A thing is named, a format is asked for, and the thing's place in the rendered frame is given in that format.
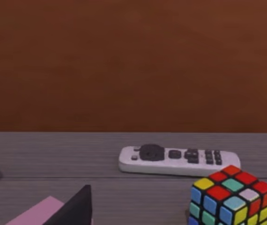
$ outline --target tabletop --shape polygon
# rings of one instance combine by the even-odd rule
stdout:
[[[122,173],[124,146],[236,152],[267,182],[267,134],[0,133],[0,225],[48,196],[67,201],[92,185],[96,225],[184,225],[197,178]]]

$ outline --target pink object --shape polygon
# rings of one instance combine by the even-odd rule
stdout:
[[[6,225],[42,225],[63,205],[63,202],[49,196]]]

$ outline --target remote control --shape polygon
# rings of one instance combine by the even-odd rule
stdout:
[[[164,148],[157,144],[128,146],[119,155],[119,169],[129,173],[204,177],[229,165],[241,167],[234,152]]]

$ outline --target cube face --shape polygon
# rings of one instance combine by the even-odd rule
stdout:
[[[196,181],[188,225],[267,225],[267,183],[233,165]]]

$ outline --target brown wooden backdrop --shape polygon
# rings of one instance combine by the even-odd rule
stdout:
[[[0,1],[0,131],[267,132],[267,0]]]

